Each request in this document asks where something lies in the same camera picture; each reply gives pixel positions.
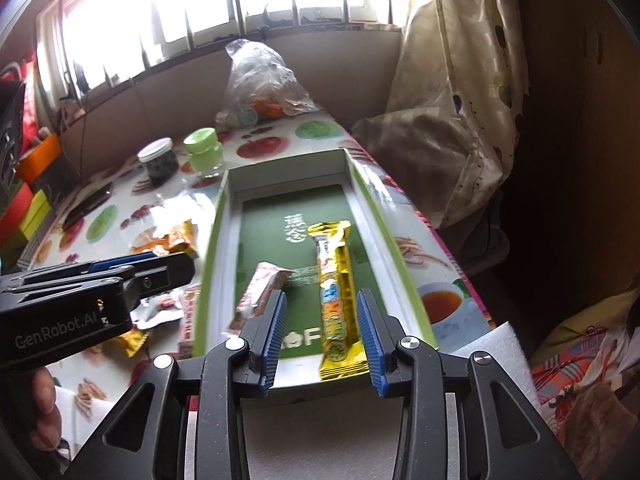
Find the green circle print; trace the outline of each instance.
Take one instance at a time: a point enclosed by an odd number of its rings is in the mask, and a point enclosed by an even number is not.
[[[115,222],[117,214],[118,208],[113,204],[100,211],[100,214],[91,222],[91,225],[86,230],[86,239],[90,243],[101,240]]]
[[[326,139],[341,133],[340,127],[329,121],[307,121],[296,128],[296,136],[300,139]]]

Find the fabric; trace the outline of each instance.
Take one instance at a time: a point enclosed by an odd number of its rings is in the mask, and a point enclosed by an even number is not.
[[[587,334],[623,324],[638,294],[640,289],[633,284],[622,294],[606,298],[563,321],[540,345],[529,360],[529,365],[533,368],[538,367],[556,354],[570,348]]]
[[[412,0],[386,113],[353,134],[435,228],[510,174],[528,88],[517,0]]]
[[[566,422],[564,449],[584,480],[596,480],[638,422],[603,383],[581,391]]]
[[[615,392],[625,384],[624,372],[631,361],[638,362],[639,355],[631,341],[626,324],[622,324],[588,334],[533,368],[531,373],[542,403],[542,417],[561,442],[564,442],[568,417],[587,388],[604,384]]]

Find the blue gripper pad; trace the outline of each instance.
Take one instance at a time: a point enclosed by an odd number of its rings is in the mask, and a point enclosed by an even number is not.
[[[269,333],[267,334],[264,352],[262,353],[262,363],[260,366],[260,382],[258,386],[266,394],[267,390],[273,386],[276,377],[276,368],[280,357],[280,347],[284,338],[284,329],[287,325],[287,297],[281,292],[276,303],[273,319]]]
[[[378,331],[373,323],[373,318],[369,311],[367,299],[362,291],[358,293],[356,300],[356,312],[358,315],[358,328],[360,329],[360,338],[364,351],[367,354],[369,362],[369,375],[371,376],[371,384],[378,391],[380,397],[384,397],[389,386],[385,374],[385,353],[380,343]]]
[[[149,258],[157,258],[157,256],[149,251],[122,256],[121,258],[112,258],[111,260],[100,260],[98,262],[94,262],[94,264],[89,268],[89,272],[102,272],[103,270],[109,270],[112,267],[128,265],[134,262],[139,262],[140,260],[148,260]]]

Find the human hand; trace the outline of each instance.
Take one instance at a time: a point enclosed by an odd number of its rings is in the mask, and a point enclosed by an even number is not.
[[[38,408],[38,424],[30,437],[36,449],[52,451],[60,443],[62,418],[56,406],[56,388],[53,377],[46,368],[40,368],[33,374],[33,400]]]

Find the gold snack wrapper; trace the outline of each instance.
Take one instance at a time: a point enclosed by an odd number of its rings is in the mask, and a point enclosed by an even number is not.
[[[133,357],[143,347],[147,337],[149,337],[149,332],[132,328],[128,332],[114,337],[113,340],[124,348],[127,357]]]
[[[322,364],[320,365],[320,380],[338,379],[367,371],[369,371],[369,363],[367,362],[364,346],[362,345],[362,341],[356,341],[351,345],[351,348],[349,348],[347,356],[339,363],[331,361],[331,359],[326,357],[322,359]]]
[[[196,249],[193,246],[193,222],[191,220],[169,229],[168,237],[169,253],[185,252],[194,258],[197,256]]]
[[[347,237],[351,222],[324,222],[308,227],[316,242],[320,277],[321,343],[324,359],[320,377],[331,379],[369,369],[358,343],[355,295]]]

